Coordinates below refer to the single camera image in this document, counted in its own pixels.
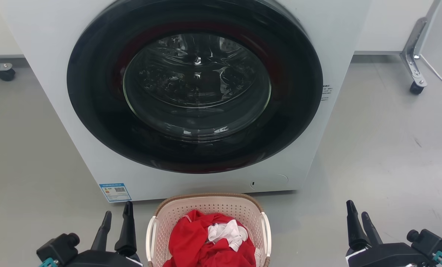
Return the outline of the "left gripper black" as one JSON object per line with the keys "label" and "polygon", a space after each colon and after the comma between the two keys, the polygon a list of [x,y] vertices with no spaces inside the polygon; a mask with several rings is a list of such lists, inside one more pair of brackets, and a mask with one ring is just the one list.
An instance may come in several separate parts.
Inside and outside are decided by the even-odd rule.
{"label": "left gripper black", "polygon": [[112,212],[106,211],[92,243],[92,250],[78,254],[67,267],[142,267],[143,264],[126,256],[137,252],[136,226],[133,217],[133,203],[126,201],[119,240],[115,243],[116,252],[108,252],[107,237],[112,224]]}

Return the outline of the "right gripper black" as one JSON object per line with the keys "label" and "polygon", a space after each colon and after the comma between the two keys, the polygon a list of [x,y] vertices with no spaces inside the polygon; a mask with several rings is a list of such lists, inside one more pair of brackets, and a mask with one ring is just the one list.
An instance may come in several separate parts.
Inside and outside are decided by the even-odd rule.
{"label": "right gripper black", "polygon": [[358,251],[346,257],[350,267],[431,267],[433,261],[405,243],[383,244],[367,212],[362,212],[362,224],[352,200],[346,201],[348,243]]}

